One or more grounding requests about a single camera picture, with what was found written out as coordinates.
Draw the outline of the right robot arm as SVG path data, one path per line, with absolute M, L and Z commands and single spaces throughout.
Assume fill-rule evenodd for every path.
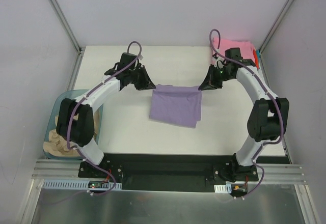
M 236 79 L 249 95 L 253 108 L 247 121 L 248 137 L 234 153 L 229 164 L 219 170 L 219 176 L 230 182 L 250 176 L 263 148 L 280 143 L 286 132 L 289 101 L 276 95 L 259 76 L 251 59 L 244 59 L 239 48 L 229 48 L 224 55 L 214 53 L 214 64 L 208 68 L 200 91 L 216 90 L 223 82 Z

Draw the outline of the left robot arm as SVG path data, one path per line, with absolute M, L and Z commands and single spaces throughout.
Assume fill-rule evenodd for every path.
M 97 178 L 107 174 L 104 153 L 95 139 L 94 114 L 114 94 L 129 84 L 138 91 L 155 89 L 146 68 L 140 63 L 141 54 L 122 53 L 120 61 L 104 73 L 91 89 L 75 98 L 65 98 L 60 104 L 56 132 L 67 142 L 67 148 L 77 150 L 91 162 L 90 172 Z

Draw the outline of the purple t shirt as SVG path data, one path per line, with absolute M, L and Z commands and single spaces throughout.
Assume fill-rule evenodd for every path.
M 149 118 L 176 126 L 196 128 L 201 120 L 202 91 L 198 86 L 157 85 L 152 92 Z

